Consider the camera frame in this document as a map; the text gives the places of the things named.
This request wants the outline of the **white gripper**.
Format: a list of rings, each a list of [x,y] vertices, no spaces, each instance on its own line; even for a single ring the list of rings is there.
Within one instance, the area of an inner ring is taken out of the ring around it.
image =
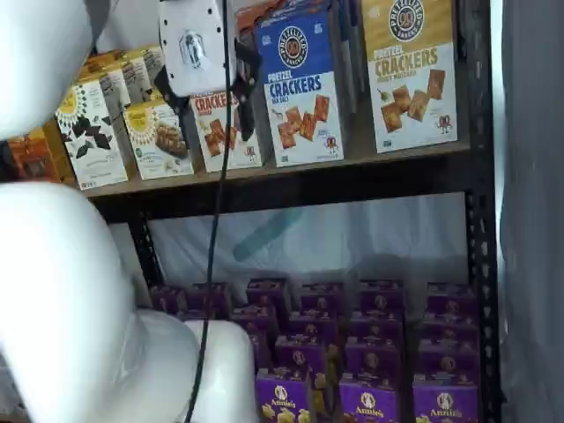
[[[165,65],[154,79],[163,100],[179,118],[182,137],[189,142],[189,98],[225,91],[230,86],[230,3],[228,1],[159,2],[160,45]],[[231,92],[239,101],[235,128],[246,142],[254,133],[251,104],[258,83],[261,56],[235,40],[236,71]]]

